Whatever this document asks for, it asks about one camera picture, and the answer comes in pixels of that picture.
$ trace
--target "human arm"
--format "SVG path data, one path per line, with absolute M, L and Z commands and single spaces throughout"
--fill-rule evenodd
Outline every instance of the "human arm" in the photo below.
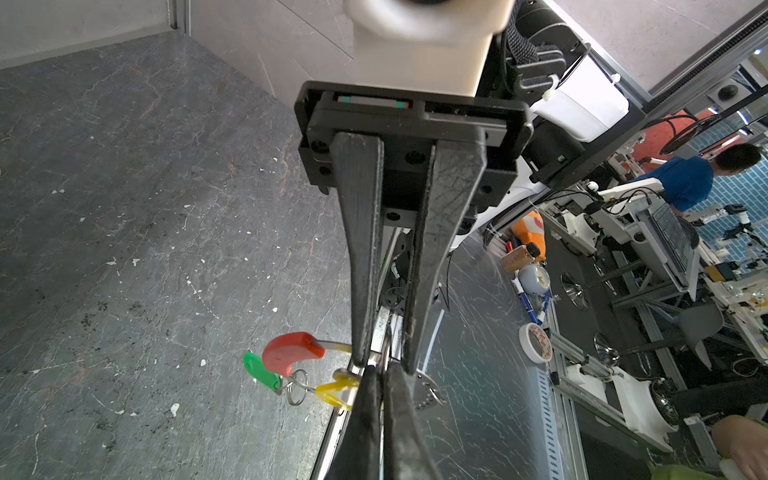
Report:
M 720 420 L 712 429 L 717 450 L 730 457 L 749 480 L 768 480 L 768 429 L 739 415 Z

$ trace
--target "gray floor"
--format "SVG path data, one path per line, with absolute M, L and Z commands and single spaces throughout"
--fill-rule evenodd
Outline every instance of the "gray floor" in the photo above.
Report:
M 179 33 L 0 91 L 0 478 L 305 478 L 329 407 L 242 367 L 289 331 L 348 340 L 293 113 Z

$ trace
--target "screw hole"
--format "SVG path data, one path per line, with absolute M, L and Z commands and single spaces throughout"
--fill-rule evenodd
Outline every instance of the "screw hole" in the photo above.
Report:
M 310 145 L 310 148 L 312 148 L 312 151 L 318 154 L 327 154 L 330 150 L 328 149 L 328 144 L 324 141 L 315 140 Z
M 423 164 L 427 157 L 418 151 L 410 151 L 406 154 L 406 161 L 411 165 Z

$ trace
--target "chair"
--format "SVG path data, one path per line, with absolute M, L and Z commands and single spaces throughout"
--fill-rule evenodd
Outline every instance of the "chair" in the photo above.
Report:
M 633 346 L 619 351 L 619 355 L 625 356 L 673 346 L 688 345 L 691 351 L 696 353 L 699 360 L 711 370 L 712 361 L 710 360 L 709 354 L 707 354 L 707 348 L 704 346 L 702 340 L 719 332 L 720 329 L 723 328 L 724 323 L 723 313 L 714 303 L 704 303 L 702 305 L 692 306 L 689 309 L 683 310 L 677 317 L 677 325 L 683 333 L 681 336 Z

